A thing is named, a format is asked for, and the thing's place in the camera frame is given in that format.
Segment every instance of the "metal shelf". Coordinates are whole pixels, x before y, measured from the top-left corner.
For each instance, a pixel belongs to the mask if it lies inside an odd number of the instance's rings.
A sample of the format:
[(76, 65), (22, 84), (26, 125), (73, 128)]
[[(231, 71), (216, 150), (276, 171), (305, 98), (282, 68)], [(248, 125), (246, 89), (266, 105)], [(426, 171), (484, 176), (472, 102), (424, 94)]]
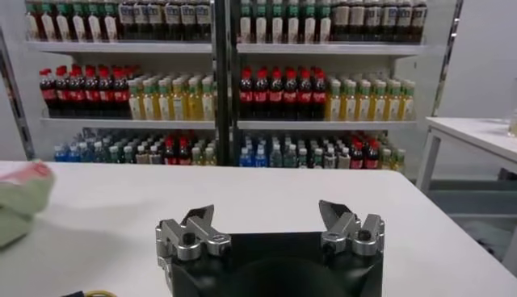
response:
[(120, 128), (120, 129), (178, 129), (215, 130), (211, 121), (157, 121), (133, 119), (52, 119), (41, 118), (45, 127), (57, 128)]
[(212, 53), (212, 44), (167, 42), (77, 43), (27, 41), (27, 46), (40, 52), (139, 52), (139, 53)]
[(239, 53), (417, 56), (420, 44), (330, 43), (330, 44), (237, 44)]
[(298, 121), (238, 121), (242, 130), (402, 130), (416, 127), (416, 122), (298, 122)]

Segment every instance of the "white table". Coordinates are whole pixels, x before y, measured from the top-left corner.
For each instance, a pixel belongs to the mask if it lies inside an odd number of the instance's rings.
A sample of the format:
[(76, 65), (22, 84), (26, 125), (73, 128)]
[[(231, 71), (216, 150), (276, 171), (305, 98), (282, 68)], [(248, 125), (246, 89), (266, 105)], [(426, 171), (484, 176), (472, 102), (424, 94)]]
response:
[(383, 296), (517, 292), (517, 279), (392, 171), (50, 166), (57, 175), (51, 204), (32, 233), (0, 253), (1, 296), (94, 289), (169, 296), (155, 252), (159, 220), (214, 203), (213, 226), (222, 232), (322, 231), (319, 199), (345, 203), (363, 219), (385, 219)]
[[(442, 140), (480, 153), (486, 160), (517, 173), (517, 138), (508, 136), (508, 122), (502, 119), (427, 118), (429, 132), (416, 186), (423, 193), (429, 185)], [(517, 229), (502, 261), (517, 275)]]

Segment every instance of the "drink display shelf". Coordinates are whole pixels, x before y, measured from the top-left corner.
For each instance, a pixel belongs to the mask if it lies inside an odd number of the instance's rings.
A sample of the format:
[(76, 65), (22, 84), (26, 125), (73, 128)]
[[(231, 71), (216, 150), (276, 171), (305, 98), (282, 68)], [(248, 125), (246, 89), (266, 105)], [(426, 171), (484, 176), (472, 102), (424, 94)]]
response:
[(239, 53), (417, 56), (426, 49), (420, 44), (329, 43), (329, 44), (237, 44)]
[(212, 45), (181, 42), (119, 42), (78, 43), (27, 41), (27, 46), (39, 52), (130, 52), (130, 53), (212, 53)]
[(416, 122), (327, 122), (327, 121), (255, 121), (239, 120), (242, 130), (402, 130), (416, 127)]
[(41, 123), (50, 128), (115, 128), (115, 129), (170, 129), (170, 130), (215, 130), (213, 121), (165, 121), (135, 119), (55, 119), (41, 118)]

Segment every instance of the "bottle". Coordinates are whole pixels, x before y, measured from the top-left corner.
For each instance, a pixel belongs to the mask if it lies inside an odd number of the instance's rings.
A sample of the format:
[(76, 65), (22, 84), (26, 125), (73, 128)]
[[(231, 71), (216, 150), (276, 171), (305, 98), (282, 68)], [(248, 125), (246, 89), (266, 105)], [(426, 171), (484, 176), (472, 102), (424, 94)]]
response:
[(212, 11), (207, 0), (199, 0), (195, 6), (195, 16), (197, 18), (198, 39), (210, 42), (212, 34)]
[(324, 120), (325, 119), (325, 106), (326, 106), (326, 80), (323, 71), (316, 72), (316, 81), (314, 82), (314, 92), (312, 99), (312, 119)]
[(416, 0), (414, 2), (412, 15), (410, 41), (420, 43), (422, 40), (423, 25), (426, 22), (427, 17), (427, 1)]
[(356, 142), (350, 155), (350, 169), (362, 169), (363, 159), (363, 144)]
[(283, 88), (282, 73), (278, 68), (275, 68), (273, 69), (269, 89), (269, 117), (271, 119), (282, 119), (284, 117)]
[(350, 3), (350, 41), (362, 41), (364, 30), (363, 0), (351, 0)]
[(57, 20), (56, 20), (56, 9), (50, 0), (45, 0), (41, 3), (41, 22), (47, 36), (47, 41), (59, 41), (61, 34), (58, 31)]
[(269, 110), (267, 101), (269, 83), (267, 82), (267, 70), (260, 69), (254, 86), (254, 116), (257, 119), (266, 119)]
[(412, 81), (406, 83), (406, 95), (402, 98), (400, 106), (398, 108), (397, 119), (401, 121), (414, 120), (414, 87), (415, 84)]
[(251, 119), (253, 117), (253, 82), (251, 81), (251, 70), (244, 68), (241, 72), (240, 83), (240, 118)]
[(62, 145), (56, 145), (54, 146), (54, 161), (56, 162), (67, 162), (68, 156), (63, 149)]
[(183, 25), (181, 24), (181, 9), (178, 0), (167, 0), (165, 5), (166, 39), (181, 40), (183, 38)]
[(132, 0), (122, 0), (119, 4), (119, 20), (122, 26), (121, 35), (124, 40), (137, 38), (137, 24), (133, 13), (134, 3)]
[(382, 41), (394, 41), (397, 16), (397, 0), (384, 0), (384, 5), (382, 6), (382, 23), (380, 25), (380, 39)]
[(203, 120), (213, 121), (215, 119), (213, 112), (213, 93), (212, 93), (212, 77), (205, 77), (203, 83)]
[(410, 39), (411, 15), (413, 14), (411, 0), (397, 0), (398, 16), (395, 28), (395, 40), (397, 42), (408, 42)]
[(339, 96), (341, 82), (333, 79), (331, 85), (330, 104), (328, 104), (330, 108), (327, 119), (334, 122), (339, 121), (339, 112), (341, 111), (341, 97)]
[(349, 0), (335, 0), (332, 6), (332, 40), (347, 41), (350, 16)]
[(298, 0), (288, 0), (288, 43), (297, 44), (300, 32)]
[(364, 17), (364, 40), (379, 41), (380, 40), (380, 0), (366, 0), (365, 17)]
[(355, 120), (366, 121), (368, 120), (368, 108), (370, 107), (370, 82), (363, 80), (361, 81), (360, 95), (357, 98), (355, 105)]
[(273, 0), (273, 20), (271, 25), (271, 38), (273, 44), (281, 44), (284, 34), (284, 13), (282, 0)]
[(72, 6), (68, 0), (62, 0), (56, 4), (56, 23), (61, 35), (61, 41), (76, 41), (77, 36), (74, 30)]
[(307, 69), (301, 70), (300, 85), (298, 88), (298, 120), (311, 120), (313, 118), (313, 86), (310, 72)]
[(314, 34), (316, 30), (316, 9), (315, 0), (305, 0), (305, 7), (303, 12), (303, 37), (305, 44), (314, 43)]
[(348, 148), (343, 147), (338, 156), (338, 169), (350, 169), (350, 156), (348, 156)]
[(330, 41), (330, 0), (321, 0), (317, 21), (317, 41), (326, 44)]
[(183, 40), (195, 40), (195, 7), (194, 0), (183, 0), (181, 9), (181, 20), (183, 24)]

